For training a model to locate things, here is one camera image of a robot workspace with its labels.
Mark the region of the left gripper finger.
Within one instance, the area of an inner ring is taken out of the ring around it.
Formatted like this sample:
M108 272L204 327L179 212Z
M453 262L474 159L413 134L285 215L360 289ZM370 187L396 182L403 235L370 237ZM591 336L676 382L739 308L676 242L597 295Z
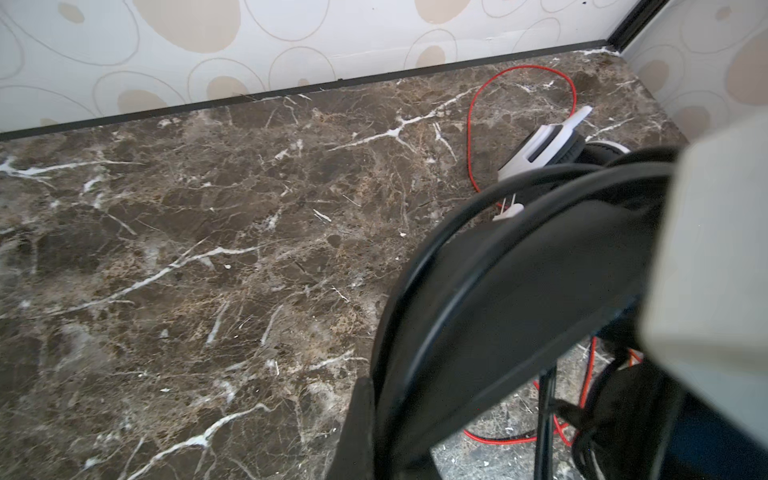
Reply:
M359 378L353 389L328 480L375 478L375 389L368 377Z

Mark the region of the black headphones blue headband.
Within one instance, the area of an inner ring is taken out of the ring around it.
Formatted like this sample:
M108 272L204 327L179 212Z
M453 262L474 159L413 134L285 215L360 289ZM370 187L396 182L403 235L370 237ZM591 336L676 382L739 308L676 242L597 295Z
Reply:
M374 479L437 478L431 448L531 379L536 478L550 475L564 422L587 479L766 477L767 444L641 345L684 150L528 171L442 221L400 276L374 341Z

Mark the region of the white headphones black pads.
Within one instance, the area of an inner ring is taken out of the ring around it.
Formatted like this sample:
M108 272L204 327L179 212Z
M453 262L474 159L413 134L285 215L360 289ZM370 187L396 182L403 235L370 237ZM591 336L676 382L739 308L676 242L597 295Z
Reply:
M603 166L628 154L630 149L624 145L607 140L587 141L576 131L592 110L591 106L584 106L562 123L540 126L498 169L497 180L502 182L518 174L560 164Z

